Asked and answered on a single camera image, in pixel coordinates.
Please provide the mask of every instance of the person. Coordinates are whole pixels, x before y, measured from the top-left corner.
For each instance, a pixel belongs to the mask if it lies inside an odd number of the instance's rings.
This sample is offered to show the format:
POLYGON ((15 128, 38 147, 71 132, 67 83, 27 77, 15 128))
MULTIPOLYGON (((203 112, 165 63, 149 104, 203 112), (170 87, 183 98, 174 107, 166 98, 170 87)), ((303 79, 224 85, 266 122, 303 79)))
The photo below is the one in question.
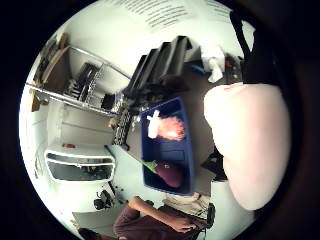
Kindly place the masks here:
POLYGON ((166 194, 164 205, 156 209, 135 196, 117 217, 113 230, 117 238, 79 228, 85 240, 187 240, 207 226, 209 197, 166 194))

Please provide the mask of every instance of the blue bin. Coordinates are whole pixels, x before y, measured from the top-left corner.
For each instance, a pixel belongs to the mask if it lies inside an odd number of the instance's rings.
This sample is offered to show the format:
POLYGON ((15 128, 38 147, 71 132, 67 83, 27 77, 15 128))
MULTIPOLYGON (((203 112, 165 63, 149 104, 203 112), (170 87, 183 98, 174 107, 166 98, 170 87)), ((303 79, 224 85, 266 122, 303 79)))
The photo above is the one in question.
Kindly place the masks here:
POLYGON ((161 192, 175 195, 191 196, 194 193, 194 162, 189 132, 188 119, 185 113, 182 99, 173 98, 167 102, 150 108, 141 113, 141 143, 142 159, 145 161, 164 161, 179 165, 184 171, 184 181, 181 187, 168 186, 159 176, 143 166, 143 181, 145 186, 161 192), (160 111, 160 117, 177 117, 181 119, 185 127, 185 137, 181 141, 170 141, 160 137, 151 139, 148 137, 150 121, 147 116, 153 116, 155 110, 160 111))

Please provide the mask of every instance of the black object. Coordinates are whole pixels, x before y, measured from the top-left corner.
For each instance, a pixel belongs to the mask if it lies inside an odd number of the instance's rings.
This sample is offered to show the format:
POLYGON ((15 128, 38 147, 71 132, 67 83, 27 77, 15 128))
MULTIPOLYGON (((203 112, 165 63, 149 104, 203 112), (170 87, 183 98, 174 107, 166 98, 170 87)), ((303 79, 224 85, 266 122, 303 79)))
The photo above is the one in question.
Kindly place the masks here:
POLYGON ((111 109, 113 107, 113 104, 115 102, 115 95, 104 95, 104 98, 102 100, 101 107, 104 109, 111 109))
POLYGON ((145 201, 147 204, 149 204, 150 206, 153 206, 154 205, 154 202, 152 202, 151 200, 146 200, 145 201))
POLYGON ((93 201, 94 207, 97 210, 101 210, 101 209, 107 209, 107 208, 111 208, 114 205, 114 202, 110 196, 110 194, 106 191, 103 190, 100 194, 100 196, 98 195, 98 199, 95 199, 93 201))
POLYGON ((194 233, 188 240, 197 240, 201 232, 204 232, 205 234, 204 239, 205 239, 207 235, 207 229, 210 229, 214 224, 215 216, 216 216, 216 208, 213 205, 213 203, 210 202, 208 206, 208 213, 207 213, 207 226, 203 229, 200 229, 196 233, 194 233))
POLYGON ((244 55, 244 61, 242 62, 243 83, 264 83, 278 86, 279 77, 275 66, 277 61, 270 44, 266 41, 267 37, 260 30, 255 30, 253 47, 250 52, 243 35, 241 17, 231 11, 230 20, 244 55))
POLYGON ((172 42, 164 42, 160 48, 151 49, 148 55, 140 58, 123 94, 142 104, 159 102, 159 95, 164 97, 173 92, 187 90, 180 76, 185 54, 189 49, 191 43, 185 36, 177 36, 172 42))
POLYGON ((217 149, 200 166, 216 174, 213 181, 228 180, 223 170, 223 156, 217 149))

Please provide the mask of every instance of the pink object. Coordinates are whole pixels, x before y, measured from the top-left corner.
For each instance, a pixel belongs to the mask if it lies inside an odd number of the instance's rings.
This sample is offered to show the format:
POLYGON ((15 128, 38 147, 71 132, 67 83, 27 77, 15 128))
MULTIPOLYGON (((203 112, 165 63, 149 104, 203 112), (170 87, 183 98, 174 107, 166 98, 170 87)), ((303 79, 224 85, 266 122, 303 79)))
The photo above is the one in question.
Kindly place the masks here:
POLYGON ((160 119, 158 135, 168 140, 181 141, 184 138, 183 122, 176 117, 160 119))
POLYGON ((237 202, 263 207, 279 187, 290 150, 290 120, 280 89, 222 85, 208 91, 204 115, 237 202))
POLYGON ((184 124, 177 117, 160 118, 160 112, 154 111, 148 128, 148 136, 150 138, 162 137, 168 140, 181 141, 184 136, 184 124))

